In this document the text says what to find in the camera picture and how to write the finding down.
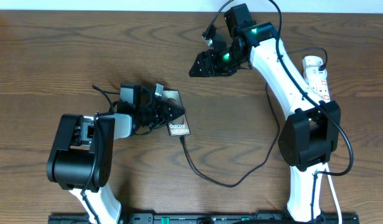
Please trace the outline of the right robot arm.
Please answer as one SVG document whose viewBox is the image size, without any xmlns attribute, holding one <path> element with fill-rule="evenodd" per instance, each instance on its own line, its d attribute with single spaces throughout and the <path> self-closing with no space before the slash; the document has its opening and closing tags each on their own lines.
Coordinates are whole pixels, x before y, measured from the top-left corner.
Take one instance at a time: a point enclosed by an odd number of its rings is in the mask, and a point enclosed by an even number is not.
<svg viewBox="0 0 383 224">
<path fill-rule="evenodd" d="M 325 68 L 317 60 L 312 77 L 301 74 L 280 38 L 281 29 L 272 23 L 257 23 L 246 4 L 231 7 L 224 19 L 232 38 L 228 45 L 210 24 L 202 37 L 210 46 L 196 56 L 190 77 L 230 77 L 247 63 L 272 89 L 285 117 L 278 136 L 280 153 L 290 166 L 290 197 L 287 211 L 295 222 L 317 222 L 320 184 L 327 174 L 331 153 L 338 145 L 340 108 L 314 82 L 326 80 Z"/>
</svg>

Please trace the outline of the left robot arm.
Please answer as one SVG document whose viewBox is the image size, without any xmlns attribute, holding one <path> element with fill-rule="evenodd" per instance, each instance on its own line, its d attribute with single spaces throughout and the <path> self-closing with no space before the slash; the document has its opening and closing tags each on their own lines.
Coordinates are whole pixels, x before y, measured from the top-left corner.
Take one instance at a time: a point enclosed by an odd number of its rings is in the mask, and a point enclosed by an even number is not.
<svg viewBox="0 0 383 224">
<path fill-rule="evenodd" d="M 63 114 L 47 161 L 47 177 L 74 195 L 84 215 L 50 215 L 49 223 L 127 223 L 120 201 L 108 180 L 117 139 L 139 136 L 166 126 L 185 114 L 177 90 L 156 84 L 148 89 L 141 84 L 122 84 L 109 100 L 105 113 L 94 115 Z"/>
</svg>

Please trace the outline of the white USB charger plug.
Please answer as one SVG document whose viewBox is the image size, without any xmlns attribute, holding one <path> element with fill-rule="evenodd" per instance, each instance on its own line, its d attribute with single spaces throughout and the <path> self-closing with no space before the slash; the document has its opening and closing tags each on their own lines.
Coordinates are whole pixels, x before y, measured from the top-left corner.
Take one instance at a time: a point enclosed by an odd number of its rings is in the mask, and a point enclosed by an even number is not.
<svg viewBox="0 0 383 224">
<path fill-rule="evenodd" d="M 326 69 L 319 70 L 319 67 L 307 67 L 304 70 L 303 76 L 307 83 L 312 83 L 320 80 L 326 80 L 328 72 Z"/>
</svg>

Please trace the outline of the white power strip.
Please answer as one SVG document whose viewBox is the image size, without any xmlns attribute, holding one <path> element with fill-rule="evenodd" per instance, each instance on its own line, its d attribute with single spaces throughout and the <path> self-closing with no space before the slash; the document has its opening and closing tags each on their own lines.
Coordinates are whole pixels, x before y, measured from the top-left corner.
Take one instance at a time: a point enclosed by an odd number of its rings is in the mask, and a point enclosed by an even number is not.
<svg viewBox="0 0 383 224">
<path fill-rule="evenodd" d="M 314 55 L 306 56 L 303 60 L 303 69 L 307 67 L 319 67 L 319 70 L 324 70 L 325 65 L 323 59 Z M 317 94 L 319 94 L 324 102 L 330 102 L 330 93 L 328 90 L 327 80 L 320 80 L 318 82 L 308 83 L 310 88 Z"/>
</svg>

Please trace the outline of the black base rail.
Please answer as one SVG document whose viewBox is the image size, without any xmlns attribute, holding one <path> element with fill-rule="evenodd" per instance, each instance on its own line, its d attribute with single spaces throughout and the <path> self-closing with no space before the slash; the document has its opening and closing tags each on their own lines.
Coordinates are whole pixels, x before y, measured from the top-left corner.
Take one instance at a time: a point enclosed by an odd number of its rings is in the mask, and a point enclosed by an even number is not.
<svg viewBox="0 0 383 224">
<path fill-rule="evenodd" d="M 360 219 L 356 214 L 342 215 L 342 223 L 358 224 Z M 337 214 L 322 213 L 315 220 L 315 223 L 338 223 Z M 47 223 L 90 223 L 88 215 L 50 215 Z M 129 224 L 198 224 L 198 223 L 296 223 L 289 215 L 279 212 L 259 212 L 257 214 L 151 214 L 151 213 L 130 213 L 121 215 L 118 223 Z"/>
</svg>

